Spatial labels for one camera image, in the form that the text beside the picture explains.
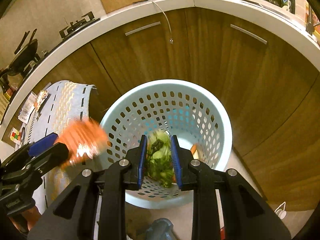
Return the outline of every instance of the power cord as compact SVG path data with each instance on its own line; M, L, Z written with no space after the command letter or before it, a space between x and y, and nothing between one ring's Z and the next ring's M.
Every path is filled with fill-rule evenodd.
M171 31L171 26L170 26L170 22L169 22L169 19L167 18L167 15L165 14L165 12L160 8L160 6L159 5L157 5L154 1L152 1L152 0L148 0L148 1L150 1L150 2L152 2L152 3L154 3L161 11L162 11L162 13L164 14L164 16L165 16L165 19L167 20L167 23L168 23L168 26L169 26L169 30L170 30L170 36L171 36L171 38L170 38L170 43L171 44L173 44L173 38L172 38L172 31Z

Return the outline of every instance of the floor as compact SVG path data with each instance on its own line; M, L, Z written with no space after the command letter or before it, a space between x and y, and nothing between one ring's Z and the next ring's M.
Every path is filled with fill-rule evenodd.
M260 193L258 187L255 185L240 159L233 151L231 152L226 170L229 168L236 169L250 183L250 185ZM292 237L300 231L311 216L312 212L313 210L287 212L287 216L284 218L283 222L289 229ZM168 218L173 223L173 233L176 238L178 240L190 240L192 233L192 213L192 203L177 208L160 210L144 209L126 203L127 232L133 235L133 240L142 240L144 239L143 232L148 228L148 225L156 219Z

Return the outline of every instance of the frying pan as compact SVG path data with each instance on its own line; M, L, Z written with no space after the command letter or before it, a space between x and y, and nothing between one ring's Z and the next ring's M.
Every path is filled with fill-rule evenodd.
M0 73L0 77L3 76L4 74L7 74L9 76L15 76L23 72L24 68L29 64L31 60L35 58L37 61L39 60L39 56L36 54L38 49L38 40L33 39L33 37L36 34L36 31L37 29L34 29L30 37L29 43L23 48L21 48L22 44L26 40L30 31L24 33L19 46L14 52L16 56L14 57L9 67L3 70L2 73Z

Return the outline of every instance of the basket rim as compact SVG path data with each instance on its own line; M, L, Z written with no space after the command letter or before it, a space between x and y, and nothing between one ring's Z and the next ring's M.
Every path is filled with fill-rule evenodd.
M112 106L108 109L108 111L104 115L103 119L101 120L100 126L103 127L105 125L108 117L113 112L113 110L116 109L116 107L120 104L120 102L129 98L133 93L139 91L140 89L145 89L147 87L152 87L152 86L158 85L158 84L174 84L174 85L188 86L190 88L197 90L199 93L202 93L215 105L215 107L217 108L217 110L221 116L222 124L224 127L224 144L223 144L223 150L221 152L220 159L217 163L217 166L214 169L217 171L224 171L225 167L227 166L227 162L229 160L231 148L232 148L232 129L231 129L230 119L229 119L227 111L225 110L222 103L211 92L209 92L207 89L205 89L197 84L194 84L194 83L191 83L188 81L184 81L184 80L176 80L176 79L161 79L161 80L155 80L155 81L150 81L150 82L141 84L141 85L129 90L128 92L126 92L124 95L119 97L117 101L115 101L112 104ZM159 202L152 201L152 200L150 200L150 201L143 200L138 197L132 196L127 192L125 193L125 195L126 195L127 202L134 204L134 205L137 205L137 202L139 202L140 203L139 206L145 207L145 208L162 208L162 207L159 207L159 206L162 206L159 203L169 201L169 200L165 200L165 199L163 199L162 201L159 201ZM185 194L180 197L177 197L176 199L177 199L177 201L170 199L170 202L172 202L172 205L174 205L174 206L180 205L181 203L187 203L186 201L190 201L190 196L188 196L188 194Z

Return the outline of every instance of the orange package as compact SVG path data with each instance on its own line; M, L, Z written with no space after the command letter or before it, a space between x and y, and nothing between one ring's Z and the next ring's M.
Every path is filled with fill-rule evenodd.
M73 121L55 141L64 143L69 149L68 161L61 167L92 159L107 147L107 141L108 136L96 121Z

